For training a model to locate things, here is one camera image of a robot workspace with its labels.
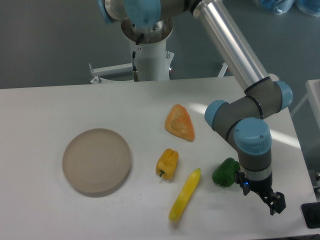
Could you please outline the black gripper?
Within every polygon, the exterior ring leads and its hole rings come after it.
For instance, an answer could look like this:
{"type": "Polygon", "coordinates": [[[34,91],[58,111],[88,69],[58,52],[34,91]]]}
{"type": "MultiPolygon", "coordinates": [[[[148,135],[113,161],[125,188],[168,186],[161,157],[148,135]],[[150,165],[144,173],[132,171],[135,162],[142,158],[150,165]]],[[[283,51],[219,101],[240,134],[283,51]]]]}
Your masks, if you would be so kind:
{"type": "Polygon", "coordinates": [[[273,192],[272,176],[269,170],[242,171],[239,168],[235,172],[234,180],[241,187],[244,196],[250,192],[256,193],[269,207],[270,214],[274,215],[280,214],[286,208],[286,200],[282,192],[273,192]]]}

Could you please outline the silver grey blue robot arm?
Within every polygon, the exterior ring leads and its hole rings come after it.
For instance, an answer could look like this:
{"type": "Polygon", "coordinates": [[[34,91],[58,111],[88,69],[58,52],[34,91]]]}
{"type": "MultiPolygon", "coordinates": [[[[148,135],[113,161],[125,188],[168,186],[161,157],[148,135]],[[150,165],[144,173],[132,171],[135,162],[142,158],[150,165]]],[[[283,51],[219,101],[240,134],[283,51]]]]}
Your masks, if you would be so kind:
{"type": "Polygon", "coordinates": [[[169,79],[165,51],[153,57],[154,45],[165,42],[172,32],[172,17],[191,12],[206,30],[218,52],[244,90],[235,102],[212,102],[204,118],[230,146],[239,159],[234,177],[247,195],[256,193],[270,209],[281,213],[285,196],[272,189],[272,137],[265,118],[287,108],[293,99],[290,87],[273,81],[220,0],[100,0],[107,24],[121,23],[130,40],[133,79],[169,79]]]}

